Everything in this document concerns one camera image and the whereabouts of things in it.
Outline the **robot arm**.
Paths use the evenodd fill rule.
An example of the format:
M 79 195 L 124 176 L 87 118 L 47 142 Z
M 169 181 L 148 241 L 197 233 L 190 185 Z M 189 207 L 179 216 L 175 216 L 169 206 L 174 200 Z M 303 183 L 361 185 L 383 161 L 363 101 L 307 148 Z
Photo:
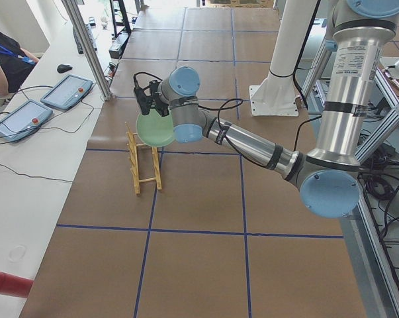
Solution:
M 209 138 L 252 163 L 278 172 L 314 214 L 338 218 L 358 203 L 355 150 L 382 47 L 394 38 L 399 1 L 338 1 L 326 38 L 335 62 L 316 147 L 303 154 L 283 148 L 200 107 L 197 71 L 183 66 L 147 87 L 134 87 L 140 138 L 150 146 Z
M 182 57 L 167 85 L 192 88 L 200 97 L 195 105 L 170 110 L 175 122 L 194 123 L 208 102 L 242 98 L 250 105 L 242 118 L 254 121 L 297 121 L 304 110 L 295 101 L 294 71 L 312 29 L 319 1 L 287 1 L 280 23 L 270 9 L 193 9 L 186 18 L 223 19 L 226 32 L 184 32 Z

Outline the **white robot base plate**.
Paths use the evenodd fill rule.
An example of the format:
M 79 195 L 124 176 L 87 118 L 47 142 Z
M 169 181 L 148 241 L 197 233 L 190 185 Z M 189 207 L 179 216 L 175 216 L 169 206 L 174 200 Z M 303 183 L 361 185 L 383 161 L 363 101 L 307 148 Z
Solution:
M 251 85 L 249 87 L 253 116 L 297 117 L 296 95 L 292 86 L 283 88 Z

